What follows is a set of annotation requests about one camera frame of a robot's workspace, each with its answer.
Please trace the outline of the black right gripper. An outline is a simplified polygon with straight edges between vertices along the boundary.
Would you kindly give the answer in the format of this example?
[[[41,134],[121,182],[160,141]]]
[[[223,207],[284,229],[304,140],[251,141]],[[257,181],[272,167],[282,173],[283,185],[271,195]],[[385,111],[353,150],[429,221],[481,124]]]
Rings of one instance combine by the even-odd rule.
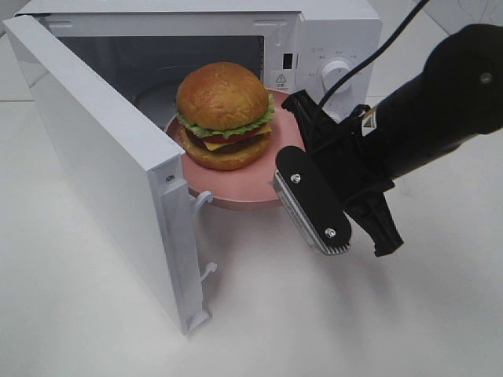
[[[374,254],[393,254],[403,244],[384,192],[394,187],[390,178],[367,162],[362,151],[362,122],[373,110],[358,105],[337,123],[305,90],[287,96],[281,107],[294,115],[303,146],[347,214],[370,236]]]

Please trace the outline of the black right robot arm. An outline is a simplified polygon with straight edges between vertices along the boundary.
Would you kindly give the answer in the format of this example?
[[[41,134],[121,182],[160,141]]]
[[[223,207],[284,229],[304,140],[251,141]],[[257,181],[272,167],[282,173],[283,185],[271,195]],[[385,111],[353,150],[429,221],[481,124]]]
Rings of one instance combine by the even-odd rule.
[[[417,77],[341,122],[305,91],[282,108],[303,143],[279,151],[273,185],[305,241],[342,254],[357,224],[376,256],[392,254],[402,238],[384,194],[395,180],[502,127],[502,29],[463,27],[435,47]]]

